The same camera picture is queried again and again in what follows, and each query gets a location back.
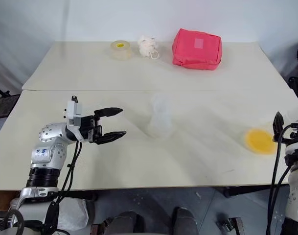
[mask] white plastic bag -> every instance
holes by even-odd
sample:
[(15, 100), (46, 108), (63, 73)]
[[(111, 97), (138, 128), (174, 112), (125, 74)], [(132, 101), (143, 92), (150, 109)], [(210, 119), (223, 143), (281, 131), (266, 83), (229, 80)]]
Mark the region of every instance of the white plastic bag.
[(69, 231), (83, 229), (87, 226), (88, 219), (85, 200), (66, 197), (61, 201), (58, 229)]

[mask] white label on bag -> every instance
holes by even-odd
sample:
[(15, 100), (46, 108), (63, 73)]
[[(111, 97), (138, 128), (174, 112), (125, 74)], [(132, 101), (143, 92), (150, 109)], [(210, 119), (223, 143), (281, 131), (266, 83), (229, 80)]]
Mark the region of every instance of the white label on bag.
[(203, 49), (203, 39), (195, 38), (194, 39), (194, 48)]

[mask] gray floor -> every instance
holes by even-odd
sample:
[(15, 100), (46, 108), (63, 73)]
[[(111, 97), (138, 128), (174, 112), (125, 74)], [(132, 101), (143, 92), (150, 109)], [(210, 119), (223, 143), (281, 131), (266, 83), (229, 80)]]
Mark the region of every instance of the gray floor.
[[(0, 119), (0, 129), (5, 122)], [(169, 234), (171, 216), (175, 207), (188, 208), (195, 216), (200, 235), (221, 235), (216, 225), (219, 216), (241, 217), (246, 235), (262, 235), (266, 229), (268, 190), (225, 198), (214, 188), (146, 188), (101, 190), (96, 192), (92, 223), (101, 223), (108, 217), (133, 210), (143, 216), (146, 232)], [(289, 187), (278, 195), (274, 212), (272, 234), (279, 235), (284, 218)], [(90, 234), (91, 223), (73, 235)]]

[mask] white table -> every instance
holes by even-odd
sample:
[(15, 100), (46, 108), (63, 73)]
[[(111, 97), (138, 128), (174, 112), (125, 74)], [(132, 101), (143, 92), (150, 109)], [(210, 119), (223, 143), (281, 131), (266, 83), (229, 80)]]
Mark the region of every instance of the white table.
[[(292, 90), (163, 92), (174, 127), (173, 135), (164, 141), (146, 134), (152, 114), (150, 100), (156, 93), (23, 91), (0, 132), (0, 189), (19, 190), (25, 185), (39, 130), (64, 120), (64, 108), (73, 94), (83, 104), (84, 116), (99, 108), (123, 108), (123, 113), (103, 118), (102, 125), (104, 133), (127, 131), (113, 143), (83, 145), (73, 189), (270, 183), (274, 155), (252, 153), (242, 138), (251, 127), (271, 130), (277, 111), (285, 114), (297, 108)], [(74, 144), (68, 147), (65, 165), (73, 150)], [(282, 154), (278, 175), (284, 169)], [(64, 167), (59, 187), (66, 172)]]
[(111, 58), (110, 42), (56, 42), (23, 90), (210, 91), (287, 89), (257, 43), (223, 43), (215, 71), (172, 64), (172, 44), (160, 43), (161, 58), (143, 58), (133, 45), (130, 60)]

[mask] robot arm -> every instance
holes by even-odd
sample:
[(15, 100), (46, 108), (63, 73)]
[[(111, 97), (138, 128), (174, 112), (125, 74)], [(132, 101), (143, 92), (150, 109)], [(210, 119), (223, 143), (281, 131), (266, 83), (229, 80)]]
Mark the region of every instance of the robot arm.
[[(96, 110), (94, 115), (81, 117), (81, 105), (73, 96), (65, 109), (66, 122), (46, 125), (39, 132), (40, 143), (32, 151), (29, 179), (21, 190), (16, 209), (21, 213), (26, 230), (23, 234), (50, 235), (57, 229), (59, 202), (62, 195), (57, 188), (58, 177), (64, 166), (69, 144), (88, 141), (104, 144), (115, 141), (126, 134), (125, 131), (110, 132), (103, 135), (99, 124), (101, 117), (114, 116), (120, 108)], [(17, 224), (17, 217), (11, 226)], [(15, 234), (16, 229), (2, 231)]]
[[(283, 118), (278, 112), (273, 123), (274, 141), (276, 142), (283, 130), (283, 124)], [(285, 162), (291, 169), (288, 179), (290, 193), (281, 235), (298, 235), (298, 123), (291, 123), (291, 127), (293, 132), (290, 134), (290, 139), (282, 139), (282, 143), (286, 144)]]

